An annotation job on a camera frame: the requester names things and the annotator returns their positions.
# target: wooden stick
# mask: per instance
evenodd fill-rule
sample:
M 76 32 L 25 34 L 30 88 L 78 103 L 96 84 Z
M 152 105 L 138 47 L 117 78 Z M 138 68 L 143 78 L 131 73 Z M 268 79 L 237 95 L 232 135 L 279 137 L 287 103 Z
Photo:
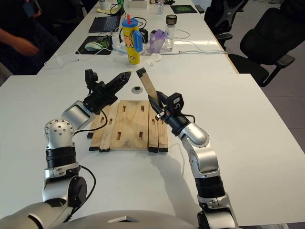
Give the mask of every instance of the wooden stick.
M 109 113 L 109 106 L 106 106 L 103 111 L 105 112 L 105 115 L 107 115 L 108 117 L 108 113 Z M 98 122 L 96 124 L 97 127 L 104 125 L 106 122 L 106 119 L 104 117 L 104 114 L 101 112 Z M 89 147 L 89 151 L 94 151 L 94 150 L 99 150 L 100 149 L 100 143 L 101 143 L 101 138 L 104 132 L 104 128 L 99 129 L 97 131 L 94 132 L 92 140 L 91 140 L 91 144 Z
M 104 132 L 102 134 L 100 143 L 100 152 L 108 152 L 110 150 L 111 136 L 116 120 L 116 115 L 118 112 L 119 103 L 114 103 L 110 106 L 108 114 L 108 124 L 104 127 Z
M 92 121 L 91 123 L 91 127 L 90 129 L 95 129 L 97 128 L 98 126 L 96 126 L 96 124 L 98 124 L 98 120 L 99 120 L 99 115 L 95 115 L 95 119 Z M 94 131 L 90 131 L 88 134 L 87 134 L 87 138 L 88 139 L 91 139 L 93 137 L 93 134 L 94 134 Z
M 158 152 L 158 123 L 156 120 L 156 112 L 152 106 L 149 105 L 149 119 L 148 119 L 148 151 Z
M 168 152 L 167 128 L 164 121 L 158 121 L 159 152 Z
M 157 101 L 159 103 L 159 98 L 158 98 L 157 92 L 156 92 L 145 68 L 141 68 L 141 69 L 137 70 L 137 74 L 138 74 L 141 82 L 143 83 L 147 94 L 150 95 L 155 101 Z

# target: laptop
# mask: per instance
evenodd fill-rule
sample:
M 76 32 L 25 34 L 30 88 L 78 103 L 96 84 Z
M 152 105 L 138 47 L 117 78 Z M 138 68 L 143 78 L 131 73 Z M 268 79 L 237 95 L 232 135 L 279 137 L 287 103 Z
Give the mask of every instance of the laptop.
M 112 32 L 120 25 L 120 16 L 96 17 L 89 32 Z

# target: metal washer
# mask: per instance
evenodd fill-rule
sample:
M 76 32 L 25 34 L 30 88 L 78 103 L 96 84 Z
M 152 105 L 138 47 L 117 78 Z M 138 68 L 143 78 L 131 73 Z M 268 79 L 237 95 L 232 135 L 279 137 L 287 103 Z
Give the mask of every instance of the metal washer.
M 132 93 L 134 94 L 140 94 L 143 91 L 143 89 L 140 86 L 135 86 L 132 88 Z

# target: white table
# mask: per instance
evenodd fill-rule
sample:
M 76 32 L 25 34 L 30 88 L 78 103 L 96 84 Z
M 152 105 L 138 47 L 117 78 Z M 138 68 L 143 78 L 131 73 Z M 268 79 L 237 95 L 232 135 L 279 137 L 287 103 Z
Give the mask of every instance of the white table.
M 225 190 L 240 225 L 305 221 L 305 155 L 250 75 L 149 73 L 155 87 L 183 94 L 185 113 L 210 135 Z M 108 82 L 114 75 L 99 75 Z M 131 88 L 119 99 L 145 100 Z M 12 76 L 0 88 L 0 217 L 41 201 L 46 167 L 42 129 L 87 94 L 84 77 Z M 116 209 L 149 209 L 197 223 L 197 190 L 187 153 L 169 133 L 168 154 L 89 152 L 86 133 L 75 136 L 77 160 L 97 177 L 97 186 L 76 217 Z M 81 171 L 92 187 L 92 179 Z
M 176 4 L 192 4 L 191 0 L 177 0 Z M 106 16 L 97 12 L 99 4 L 97 4 L 90 13 L 82 20 L 79 26 L 73 31 L 69 38 L 56 52 L 63 62 L 67 60 L 75 60 L 77 58 L 86 60 L 91 55 L 67 55 L 74 54 L 88 36 L 97 36 L 99 33 L 88 33 L 88 30 L 95 17 Z M 148 9 L 129 9 L 125 8 L 131 17 L 144 17 L 147 20 L 146 29 L 150 33 L 152 30 L 165 30 L 165 18 L 168 14 L 173 14 L 169 5 L 164 5 L 164 14 L 157 15 L 157 5 L 149 5 Z M 176 39 L 179 41 L 191 41 L 196 43 L 202 50 L 221 50 L 217 40 L 211 33 L 210 29 L 202 19 L 199 13 L 178 14 L 176 28 L 188 31 L 190 37 L 187 39 Z M 185 37 L 186 34 L 176 31 L 177 37 Z M 191 43 L 176 42 L 173 52 L 186 50 L 196 50 Z M 126 54 L 112 52 L 111 55 L 97 55 L 88 61 L 73 62 L 65 65 L 59 70 L 46 70 L 42 68 L 39 74 L 74 74 L 83 77 L 85 69 L 93 69 L 99 75 L 105 73 L 114 75 L 117 72 L 128 70 L 137 70 L 143 66 L 148 56 L 141 56 L 141 63 L 138 65 L 130 65 Z M 234 67 L 228 61 L 225 54 L 202 55 L 202 54 L 182 54 L 173 56 L 163 56 L 161 62 L 153 68 L 154 72 L 164 75 L 175 75 L 177 72 L 188 75 L 189 73 L 235 73 Z

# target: person's hand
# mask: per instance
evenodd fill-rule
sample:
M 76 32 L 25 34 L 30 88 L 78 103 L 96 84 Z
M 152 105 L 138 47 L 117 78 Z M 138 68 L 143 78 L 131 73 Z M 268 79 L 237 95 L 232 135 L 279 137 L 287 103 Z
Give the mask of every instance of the person's hand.
M 39 17 L 40 15 L 41 15 L 41 10 L 39 10 L 38 13 L 35 13 L 35 14 L 33 15 L 33 18 L 37 18 L 37 17 Z
M 18 37 L 12 46 L 17 52 L 24 56 L 34 56 L 39 51 L 39 48 L 22 37 Z

